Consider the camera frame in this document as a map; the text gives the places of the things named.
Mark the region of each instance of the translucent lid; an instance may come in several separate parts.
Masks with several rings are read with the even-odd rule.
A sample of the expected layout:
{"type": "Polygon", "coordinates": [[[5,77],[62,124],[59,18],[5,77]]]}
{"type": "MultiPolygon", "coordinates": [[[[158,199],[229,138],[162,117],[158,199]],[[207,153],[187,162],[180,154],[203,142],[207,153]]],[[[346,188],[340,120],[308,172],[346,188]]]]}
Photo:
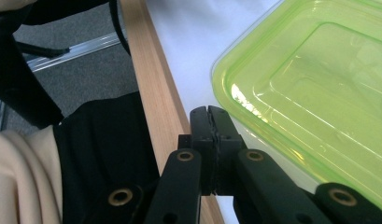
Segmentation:
{"type": "Polygon", "coordinates": [[[382,1],[287,0],[216,64],[229,113],[382,208],[382,1]]]}

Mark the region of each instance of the black cable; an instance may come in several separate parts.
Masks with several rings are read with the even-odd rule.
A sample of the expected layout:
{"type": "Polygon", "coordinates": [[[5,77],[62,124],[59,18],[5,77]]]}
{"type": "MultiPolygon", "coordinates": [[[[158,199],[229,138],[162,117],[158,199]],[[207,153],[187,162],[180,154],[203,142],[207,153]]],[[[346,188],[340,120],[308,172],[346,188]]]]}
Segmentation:
{"type": "Polygon", "coordinates": [[[115,32],[117,33],[117,36],[121,45],[126,50],[126,52],[130,56],[132,56],[132,54],[130,53],[129,44],[127,43],[127,40],[124,38],[123,32],[121,31],[117,0],[109,0],[109,11],[111,13],[112,23],[114,25],[115,32]]]}

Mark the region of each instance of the black fabric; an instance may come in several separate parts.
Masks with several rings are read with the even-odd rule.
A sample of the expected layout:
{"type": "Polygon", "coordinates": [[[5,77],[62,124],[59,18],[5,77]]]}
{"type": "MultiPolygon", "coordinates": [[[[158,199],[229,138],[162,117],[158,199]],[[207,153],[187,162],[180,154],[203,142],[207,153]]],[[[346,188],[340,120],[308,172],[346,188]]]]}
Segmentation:
{"type": "Polygon", "coordinates": [[[81,223],[109,186],[150,188],[159,178],[138,92],[82,105],[53,127],[63,179],[64,223],[81,223]]]}
{"type": "Polygon", "coordinates": [[[109,0],[37,0],[24,24],[38,25],[57,21],[98,7],[109,0]]]}

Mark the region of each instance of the floor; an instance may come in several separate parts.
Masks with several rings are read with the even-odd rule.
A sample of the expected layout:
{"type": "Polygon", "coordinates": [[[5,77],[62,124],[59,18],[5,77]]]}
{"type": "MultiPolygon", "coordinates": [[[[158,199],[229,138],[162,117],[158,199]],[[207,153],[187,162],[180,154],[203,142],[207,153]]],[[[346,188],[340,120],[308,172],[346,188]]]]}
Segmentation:
{"type": "MultiPolygon", "coordinates": [[[[111,33],[114,28],[105,4],[60,21],[22,26],[15,38],[60,49],[111,33]]],[[[35,72],[35,76],[65,116],[87,101],[115,98],[138,90],[131,57],[120,44],[35,72]]],[[[8,107],[4,129],[24,134],[37,130],[8,107]]]]}

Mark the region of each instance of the white table surface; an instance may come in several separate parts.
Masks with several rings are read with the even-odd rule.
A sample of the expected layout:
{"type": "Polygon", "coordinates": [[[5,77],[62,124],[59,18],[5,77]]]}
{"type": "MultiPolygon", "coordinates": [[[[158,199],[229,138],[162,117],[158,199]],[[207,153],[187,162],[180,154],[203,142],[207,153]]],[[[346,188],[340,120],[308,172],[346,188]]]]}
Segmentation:
{"type": "MultiPolygon", "coordinates": [[[[278,0],[147,0],[150,17],[163,47],[187,115],[201,105],[220,106],[214,96],[214,63],[248,29],[263,20],[278,0]]],[[[233,120],[249,148],[268,152],[295,183],[309,191],[318,184],[286,158],[233,120]]],[[[232,197],[218,197],[226,223],[237,223],[232,197]]]]}

